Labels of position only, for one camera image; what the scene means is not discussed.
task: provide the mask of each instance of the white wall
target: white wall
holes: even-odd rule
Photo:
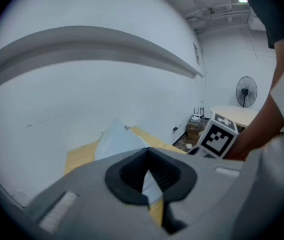
[[[0,21],[0,49],[31,33],[62,26],[128,32],[198,67],[195,33],[164,0],[17,0]],[[191,79],[137,64],[73,61],[4,83],[0,184],[26,205],[63,175],[69,150],[96,141],[115,118],[173,143],[199,105],[200,81],[199,76]],[[174,127],[179,127],[176,134]]]
[[[276,66],[274,50],[268,48],[266,33],[235,26],[199,36],[206,71],[205,116],[210,108],[237,106],[235,91],[242,77],[256,82],[258,94],[252,110],[259,111],[266,101]]]

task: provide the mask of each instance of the pedestal fan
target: pedestal fan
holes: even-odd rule
[[[236,98],[243,108],[253,105],[257,97],[257,86],[255,81],[245,76],[241,78],[236,87]]]

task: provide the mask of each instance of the ceiling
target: ceiling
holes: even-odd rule
[[[227,26],[247,25],[251,14],[238,0],[167,0],[184,15],[197,33]]]

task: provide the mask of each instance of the round table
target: round table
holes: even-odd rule
[[[248,127],[258,114],[257,111],[238,106],[214,106],[210,110],[244,128]]]

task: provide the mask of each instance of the person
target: person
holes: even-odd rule
[[[284,73],[284,0],[248,0],[266,28],[268,46],[275,49],[276,68],[271,89]],[[238,136],[225,156],[229,160],[244,160],[248,154],[263,147],[284,127],[284,118],[270,93],[253,122]]]

